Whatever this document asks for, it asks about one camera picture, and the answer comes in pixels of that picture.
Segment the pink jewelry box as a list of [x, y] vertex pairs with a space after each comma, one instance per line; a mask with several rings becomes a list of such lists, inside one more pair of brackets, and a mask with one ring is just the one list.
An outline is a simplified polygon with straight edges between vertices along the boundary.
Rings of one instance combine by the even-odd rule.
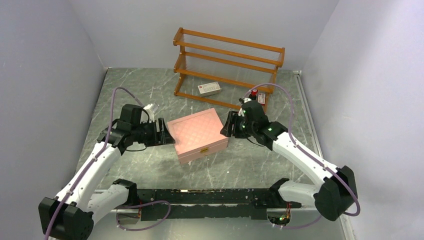
[[228, 147], [229, 138], [220, 134], [223, 124], [214, 108], [171, 120], [167, 128], [182, 165]]

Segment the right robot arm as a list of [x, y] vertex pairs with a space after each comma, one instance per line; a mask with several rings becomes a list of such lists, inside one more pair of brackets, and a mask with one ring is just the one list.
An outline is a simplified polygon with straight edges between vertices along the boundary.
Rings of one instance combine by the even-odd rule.
[[326, 161], [296, 139], [290, 128], [278, 121], [269, 121], [256, 100], [246, 98], [238, 111], [229, 111], [220, 134], [236, 139], [254, 138], [259, 145], [292, 162], [312, 181], [305, 184], [280, 180], [269, 197], [275, 207], [287, 202], [314, 206], [329, 221], [347, 215], [352, 205], [356, 212], [351, 215], [360, 213], [353, 170]]

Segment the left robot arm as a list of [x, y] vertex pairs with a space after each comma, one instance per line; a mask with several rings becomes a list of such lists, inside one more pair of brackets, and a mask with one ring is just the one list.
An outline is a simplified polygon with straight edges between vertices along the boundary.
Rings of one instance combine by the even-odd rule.
[[44, 237], [57, 240], [86, 240], [95, 224], [116, 207], [141, 204], [137, 185], [118, 179], [103, 193], [94, 196], [97, 185], [111, 166], [134, 143], [145, 147], [174, 144], [162, 117], [156, 118], [156, 103], [144, 107], [126, 104], [120, 117], [104, 129], [89, 158], [55, 197], [38, 205]]

